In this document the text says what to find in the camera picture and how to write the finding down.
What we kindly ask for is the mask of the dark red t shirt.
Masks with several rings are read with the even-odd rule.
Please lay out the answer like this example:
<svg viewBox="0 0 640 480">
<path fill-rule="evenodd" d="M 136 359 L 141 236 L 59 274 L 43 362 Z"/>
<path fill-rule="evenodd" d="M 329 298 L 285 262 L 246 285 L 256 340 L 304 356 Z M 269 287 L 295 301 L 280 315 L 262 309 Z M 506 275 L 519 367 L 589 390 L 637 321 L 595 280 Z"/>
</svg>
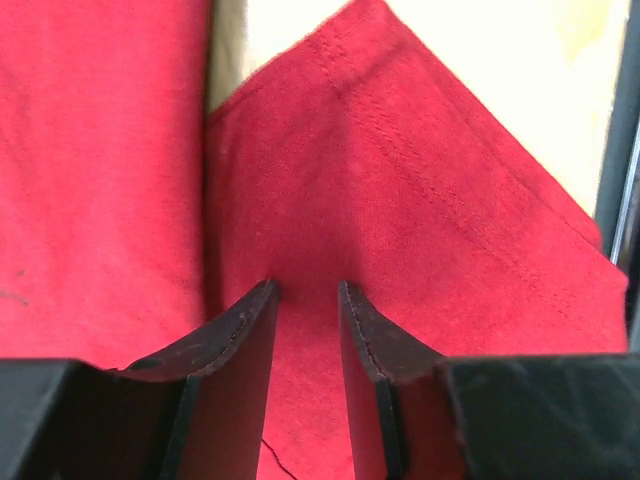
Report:
<svg viewBox="0 0 640 480">
<path fill-rule="evenodd" d="M 259 280 L 258 475 L 354 475 L 337 290 L 451 356 L 622 352 L 595 222 L 382 1 L 204 112 L 206 1 L 1 5 L 1 354 L 124 367 Z"/>
</svg>

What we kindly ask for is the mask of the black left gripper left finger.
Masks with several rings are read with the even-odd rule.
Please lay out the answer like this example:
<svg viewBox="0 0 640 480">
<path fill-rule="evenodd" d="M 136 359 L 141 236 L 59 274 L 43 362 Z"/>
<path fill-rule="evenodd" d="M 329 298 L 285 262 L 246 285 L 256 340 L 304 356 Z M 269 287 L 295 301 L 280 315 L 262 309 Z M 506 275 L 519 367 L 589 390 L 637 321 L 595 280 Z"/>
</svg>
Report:
<svg viewBox="0 0 640 480">
<path fill-rule="evenodd" d="M 1 363 L 5 479 L 252 479 L 279 291 L 227 311 L 123 370 L 70 359 Z"/>
</svg>

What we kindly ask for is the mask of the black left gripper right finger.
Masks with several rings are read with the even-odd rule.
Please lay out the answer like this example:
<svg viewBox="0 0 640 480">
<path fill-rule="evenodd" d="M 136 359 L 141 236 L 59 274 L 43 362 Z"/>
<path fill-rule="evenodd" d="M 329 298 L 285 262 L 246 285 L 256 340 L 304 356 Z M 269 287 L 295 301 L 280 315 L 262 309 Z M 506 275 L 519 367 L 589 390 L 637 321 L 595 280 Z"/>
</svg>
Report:
<svg viewBox="0 0 640 480">
<path fill-rule="evenodd" d="M 338 289 L 359 479 L 635 479 L 634 354 L 446 357 Z"/>
</svg>

